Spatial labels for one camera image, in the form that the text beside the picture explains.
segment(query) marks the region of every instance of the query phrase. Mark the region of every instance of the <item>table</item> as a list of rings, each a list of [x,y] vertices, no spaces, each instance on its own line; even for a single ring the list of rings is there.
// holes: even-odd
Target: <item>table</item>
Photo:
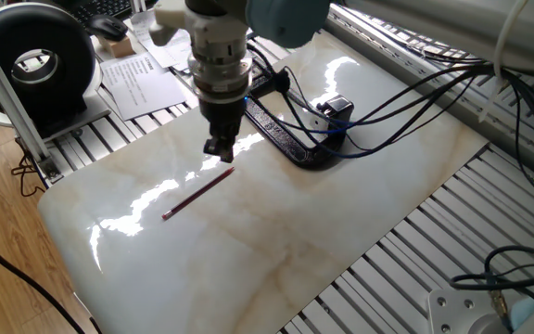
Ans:
[[[356,115],[404,87],[326,33],[283,64],[309,100],[340,93]],[[264,103],[284,110],[276,96]],[[380,140],[407,116],[354,139]],[[487,143],[445,114],[368,159],[309,173],[244,122],[236,173],[162,223],[227,168],[201,154],[206,128],[189,112],[41,200],[76,292],[104,332],[274,333]]]

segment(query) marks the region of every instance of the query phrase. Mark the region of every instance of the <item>black cable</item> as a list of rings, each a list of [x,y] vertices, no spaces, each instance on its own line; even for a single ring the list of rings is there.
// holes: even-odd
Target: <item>black cable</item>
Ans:
[[[515,271],[518,271],[518,270],[521,270],[521,269],[527,269],[527,268],[534,268],[534,263],[531,263],[531,264],[524,264],[524,265],[519,265],[517,267],[514,267],[506,272],[503,272],[503,273],[499,273],[496,275],[496,277],[502,277],[502,276],[507,276],[507,275],[510,275],[512,274],[513,272]]]
[[[516,103],[516,127],[515,127],[515,155],[516,155],[516,162],[518,163],[518,168],[522,172],[522,174],[527,178],[527,180],[530,182],[530,184],[534,187],[534,179],[527,173],[527,170],[525,169],[525,165],[523,164],[520,156],[520,118],[521,118],[521,110],[520,110],[520,95],[518,94],[518,90],[515,89],[513,86],[513,89],[515,91],[515,97],[516,100],[519,101]]]
[[[25,194],[24,193],[24,177],[26,176],[26,174],[29,174],[29,173],[38,173],[34,167],[32,165],[30,165],[29,163],[27,163],[26,161],[29,160],[29,156],[30,156],[30,152],[28,151],[24,151],[24,156],[22,157],[22,159],[19,161],[19,164],[18,164],[18,167],[16,168],[12,168],[11,169],[11,174],[12,176],[17,176],[17,175],[20,175],[19,177],[19,193],[22,197],[30,197],[30,196],[33,196],[34,194],[36,194],[38,191],[42,191],[42,192],[45,192],[44,189],[42,189],[41,187],[39,186],[35,186],[34,187],[34,190],[30,193],[30,194]]]
[[[471,86],[471,84],[473,83],[473,81],[475,80],[476,76],[475,77],[472,77],[471,80],[469,81],[469,83],[464,87],[463,91],[461,91],[461,93],[448,105],[446,106],[446,108],[442,109],[441,111],[439,111],[438,114],[436,114],[434,117],[432,117],[431,119],[427,120],[426,122],[422,123],[421,125],[417,126],[416,128],[414,128],[412,131],[408,132],[407,134],[405,135],[402,135],[400,136],[399,138],[397,138],[393,143],[397,143],[398,141],[402,140],[404,137],[408,136],[408,135],[411,135],[412,133],[414,133],[415,131],[423,128],[424,126],[430,124],[431,122],[433,122],[436,118],[440,117],[440,115],[442,115],[445,111],[447,111],[448,109],[450,109],[452,106],[454,106],[454,104],[456,102],[459,101],[459,98],[461,98],[464,93],[467,91],[467,89],[469,89],[469,87]]]
[[[85,334],[85,332],[80,327],[80,325],[78,325],[78,323],[71,317],[71,315],[65,310],[65,308],[63,308],[63,306],[45,288],[43,288],[40,284],[38,284],[30,276],[26,275],[21,270],[19,270],[13,264],[9,263],[1,255],[0,255],[0,264],[4,266],[5,269],[10,271],[12,274],[19,277],[24,282],[28,283],[33,289],[38,291],[38,293],[40,293],[48,302],[50,302],[53,305],[53,307],[57,309],[57,311],[65,318],[65,320],[71,325],[71,327],[78,334]]]
[[[265,63],[265,66],[267,67],[267,71],[272,76],[275,75],[275,69],[273,68],[273,66],[269,62],[269,59],[267,59],[267,57],[265,57],[265,55],[263,55],[263,53],[258,48],[256,48],[254,45],[252,45],[250,43],[247,43],[247,49],[252,51],[252,52],[254,52],[257,56],[259,56],[262,59],[262,61]]]
[[[399,131],[397,131],[394,135],[392,135],[388,140],[386,140],[385,142],[383,142],[382,144],[380,144],[378,147],[376,148],[372,148],[371,150],[369,151],[365,151],[365,152],[361,152],[361,153],[356,153],[356,154],[340,154],[338,153],[337,151],[334,151],[330,148],[327,148],[326,146],[322,145],[318,140],[316,140],[314,138],[314,136],[312,136],[311,132],[309,129],[306,128],[306,126],[304,125],[304,123],[302,122],[302,119],[299,117],[299,115],[296,113],[296,110],[294,109],[294,107],[292,106],[290,100],[289,100],[289,97],[285,94],[283,94],[283,98],[284,98],[284,101],[287,103],[288,107],[290,108],[290,111],[292,112],[292,114],[294,115],[294,117],[296,118],[296,122],[298,122],[299,124],[299,127],[302,128],[303,131],[305,131],[306,133],[306,136],[316,145],[318,146],[320,149],[332,154],[332,155],[335,155],[339,158],[342,158],[342,159],[357,159],[357,158],[362,158],[362,157],[366,157],[366,156],[369,156],[371,154],[374,154],[376,153],[377,151],[387,147],[388,145],[392,144],[392,142],[397,139],[400,135],[402,135],[407,129],[409,129],[409,127],[411,127],[413,125],[413,123],[415,121],[417,121],[417,119],[419,119],[435,102],[436,100],[442,96],[444,93],[446,93],[448,90],[450,90],[451,88],[453,88],[456,84],[458,84],[459,82],[461,82],[462,80],[466,80],[472,76],[475,76],[476,74],[472,71],[467,71],[463,74],[461,74],[459,77],[457,77],[456,79],[452,80],[450,83],[447,83],[443,86],[441,86],[437,91],[435,91],[435,95],[433,98],[431,98],[430,100],[428,100],[426,102],[426,104],[420,108],[419,111],[416,112],[416,114],[414,116],[412,116],[412,118],[407,121],[401,128]]]
[[[534,286],[534,277],[528,279],[522,279],[519,281],[510,281],[508,279],[502,278],[501,276],[496,276],[491,271],[491,260],[498,254],[507,252],[507,251],[523,251],[526,253],[534,254],[534,249],[526,246],[505,246],[500,247],[496,250],[493,250],[487,257],[484,262],[483,274],[466,274],[459,275],[451,278],[449,285],[454,289],[464,289],[464,290],[477,290],[477,291],[491,291],[491,290],[503,290],[503,289],[526,289]],[[463,284],[459,283],[464,280],[485,280],[487,284]]]

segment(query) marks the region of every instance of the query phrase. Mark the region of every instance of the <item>robot end effector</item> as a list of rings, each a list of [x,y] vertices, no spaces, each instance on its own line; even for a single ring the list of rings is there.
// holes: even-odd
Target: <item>robot end effector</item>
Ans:
[[[326,20],[330,0],[160,0],[150,35],[166,45],[178,29],[191,35],[193,75],[199,108],[210,122],[204,152],[232,162],[233,145],[251,86],[250,26],[282,47],[308,43]]]

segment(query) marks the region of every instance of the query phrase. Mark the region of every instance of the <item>metal bracket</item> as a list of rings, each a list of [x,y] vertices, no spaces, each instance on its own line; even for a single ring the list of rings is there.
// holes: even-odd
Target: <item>metal bracket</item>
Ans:
[[[505,292],[508,305],[524,298]],[[427,297],[432,334],[508,334],[486,291],[434,290]]]

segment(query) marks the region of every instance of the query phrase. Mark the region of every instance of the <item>red pencil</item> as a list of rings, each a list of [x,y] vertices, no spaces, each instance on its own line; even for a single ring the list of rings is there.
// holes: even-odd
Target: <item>red pencil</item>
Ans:
[[[219,184],[221,181],[223,181],[223,179],[228,177],[233,171],[234,171],[234,167],[223,172],[220,176],[216,177],[215,179],[213,179],[213,181],[203,186],[200,190],[195,192],[193,195],[189,196],[188,198],[180,202],[172,210],[162,214],[162,219],[164,219],[165,221],[169,220],[172,216],[174,216],[180,210],[184,209],[187,205],[191,204],[191,202],[193,202],[195,199],[198,199],[201,195],[205,194],[208,190],[212,189],[217,184]]]

